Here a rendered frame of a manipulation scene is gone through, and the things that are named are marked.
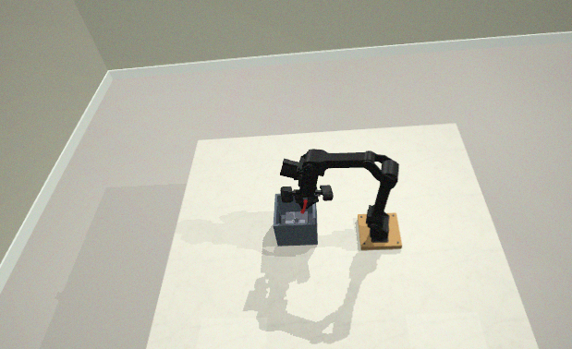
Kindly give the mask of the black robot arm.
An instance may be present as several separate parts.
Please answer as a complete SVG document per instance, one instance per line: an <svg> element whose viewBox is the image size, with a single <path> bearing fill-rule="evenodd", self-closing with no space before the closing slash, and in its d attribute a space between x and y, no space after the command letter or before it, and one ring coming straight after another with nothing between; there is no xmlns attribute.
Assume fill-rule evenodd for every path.
<svg viewBox="0 0 572 349"><path fill-rule="evenodd" d="M382 169L375 162L382 164ZM305 185L313 186L318 176L330 168L365 168L380 181L377 198L374 205L369 205L366 224L370 229L373 243L389 243L390 215L384 212L391 189L398 183L399 163L386 155L376 154L371 150L365 152L329 153L325 150L308 150L300 156L299 162L283 160L281 176L302 181ZM388 241L388 242L387 242Z"/></svg>

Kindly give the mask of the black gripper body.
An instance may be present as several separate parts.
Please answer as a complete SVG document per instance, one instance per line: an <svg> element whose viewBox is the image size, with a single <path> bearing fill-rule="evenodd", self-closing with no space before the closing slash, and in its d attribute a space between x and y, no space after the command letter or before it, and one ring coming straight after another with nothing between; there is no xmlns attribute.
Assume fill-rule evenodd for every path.
<svg viewBox="0 0 572 349"><path fill-rule="evenodd" d="M334 194L330 185L320 186L320 189L317 189L317 183L313 186L308 186L301 181L299 189L294 189L293 191L292 187L281 187L281 199L282 202L288 203L293 201L293 196L295 196L296 201L299 201L303 198L317 199L320 195L323 195L324 201L333 200Z"/></svg>

